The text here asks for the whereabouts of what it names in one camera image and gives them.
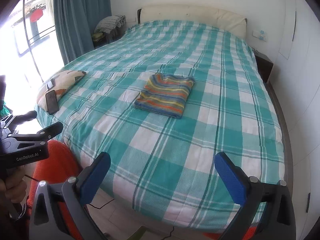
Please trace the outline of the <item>person's left hand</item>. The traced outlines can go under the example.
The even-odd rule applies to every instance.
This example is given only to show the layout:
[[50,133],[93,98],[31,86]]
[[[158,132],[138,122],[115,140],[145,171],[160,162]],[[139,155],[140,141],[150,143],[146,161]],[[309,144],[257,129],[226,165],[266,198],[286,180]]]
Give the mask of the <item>person's left hand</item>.
[[21,203],[25,198],[27,184],[23,179],[24,176],[24,166],[20,166],[5,180],[1,179],[1,193],[4,193],[12,203]]

